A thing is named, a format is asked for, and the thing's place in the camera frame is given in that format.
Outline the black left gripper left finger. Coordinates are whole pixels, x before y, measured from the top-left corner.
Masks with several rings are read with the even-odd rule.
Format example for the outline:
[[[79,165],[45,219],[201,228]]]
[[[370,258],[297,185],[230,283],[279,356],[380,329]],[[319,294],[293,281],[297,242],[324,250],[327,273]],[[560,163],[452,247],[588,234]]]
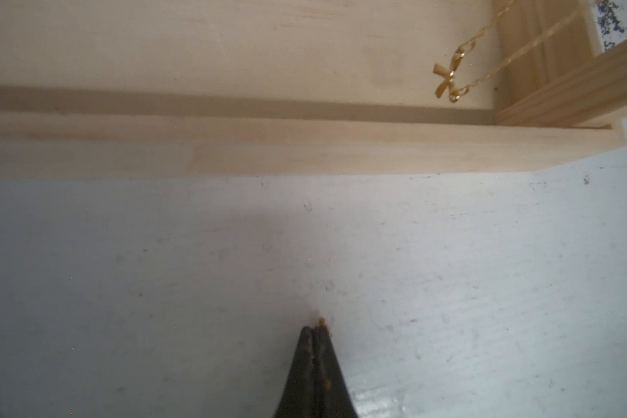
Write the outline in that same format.
[[[315,417],[315,335],[311,327],[303,327],[298,338],[293,361],[287,375],[276,418]]]

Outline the wooden jewelry display stand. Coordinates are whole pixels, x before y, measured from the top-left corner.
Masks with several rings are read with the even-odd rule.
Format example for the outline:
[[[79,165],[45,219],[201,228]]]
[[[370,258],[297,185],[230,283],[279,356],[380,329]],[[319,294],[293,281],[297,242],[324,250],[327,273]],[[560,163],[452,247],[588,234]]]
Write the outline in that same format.
[[[522,172],[625,145],[613,1],[0,1],[0,179]]]

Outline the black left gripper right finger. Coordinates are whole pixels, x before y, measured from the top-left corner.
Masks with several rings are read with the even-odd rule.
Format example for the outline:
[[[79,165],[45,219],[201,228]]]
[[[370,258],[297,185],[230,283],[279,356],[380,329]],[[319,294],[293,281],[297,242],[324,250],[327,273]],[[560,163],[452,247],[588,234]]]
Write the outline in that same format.
[[[328,328],[319,325],[313,335],[313,416],[357,418]]]

